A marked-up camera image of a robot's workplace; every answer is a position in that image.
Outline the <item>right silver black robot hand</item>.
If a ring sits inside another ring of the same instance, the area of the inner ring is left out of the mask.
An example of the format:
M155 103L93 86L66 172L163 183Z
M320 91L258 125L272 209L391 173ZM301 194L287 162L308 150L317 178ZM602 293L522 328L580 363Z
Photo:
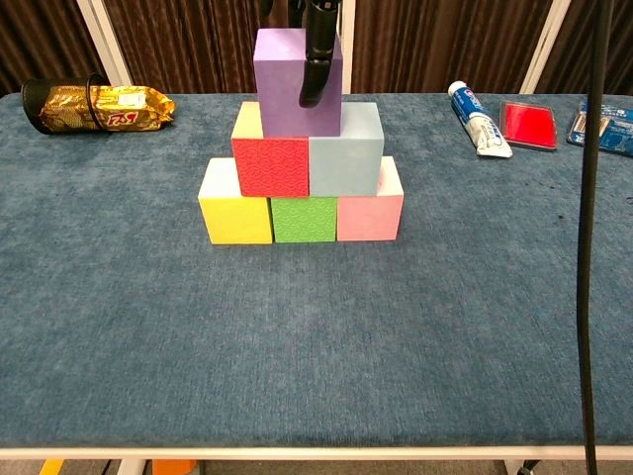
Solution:
M337 1L290 1L288 28L256 31L252 64L266 136L312 131L340 122L341 47Z

